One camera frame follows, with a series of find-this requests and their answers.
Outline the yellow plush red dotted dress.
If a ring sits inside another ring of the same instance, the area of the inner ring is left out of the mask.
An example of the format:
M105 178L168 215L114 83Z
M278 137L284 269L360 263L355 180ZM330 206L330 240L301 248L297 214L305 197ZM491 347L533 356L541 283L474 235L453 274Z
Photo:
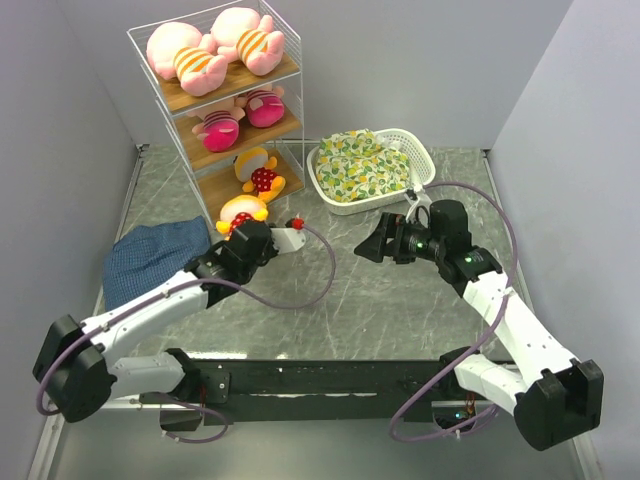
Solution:
M268 215L264 201L252 195L238 195L222 206L215 228L222 235L230 235L245 221L265 221Z

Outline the black-haired doll pink striped dress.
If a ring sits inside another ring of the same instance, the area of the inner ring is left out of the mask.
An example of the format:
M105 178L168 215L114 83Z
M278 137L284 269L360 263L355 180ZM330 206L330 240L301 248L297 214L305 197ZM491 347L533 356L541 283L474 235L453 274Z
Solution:
M269 128L284 115L283 95L281 86L267 84L238 96L236 105L244 110L253 127Z

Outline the pink plush pig striped shirt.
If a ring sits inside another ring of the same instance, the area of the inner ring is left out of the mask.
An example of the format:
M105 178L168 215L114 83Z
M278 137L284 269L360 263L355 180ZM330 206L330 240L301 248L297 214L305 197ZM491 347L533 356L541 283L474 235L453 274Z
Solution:
M218 89L225 80L228 60L215 51L211 34L183 22L161 24L146 46L152 70L164 80L176 78L185 92L196 97Z

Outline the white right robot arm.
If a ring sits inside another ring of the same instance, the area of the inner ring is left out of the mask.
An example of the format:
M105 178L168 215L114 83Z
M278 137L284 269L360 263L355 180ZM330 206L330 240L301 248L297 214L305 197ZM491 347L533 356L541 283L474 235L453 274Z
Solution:
M472 242L468 215L459 201L440 200L422 224L385 212L373 232L354 250L375 263L432 261L496 335L515 362L510 371L465 348L394 414L398 421L438 384L449 398L476 393L511 414L524 440L544 451L597 428L604 374L592 360L581 361L556 340L512 288L509 276L486 249Z

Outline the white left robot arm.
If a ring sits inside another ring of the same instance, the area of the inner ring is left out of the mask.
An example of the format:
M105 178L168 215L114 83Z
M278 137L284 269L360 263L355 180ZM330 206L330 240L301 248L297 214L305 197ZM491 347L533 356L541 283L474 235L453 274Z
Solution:
M37 410L70 423L86 419L107 401L143 394L192 399L199 373L181 350L133 358L133 348L171 323L204 311L235 294L257 268L276 254L269 224L249 220L227 241L211 247L169 280L146 294L82 322L70 316L49 328L33 368L39 383Z

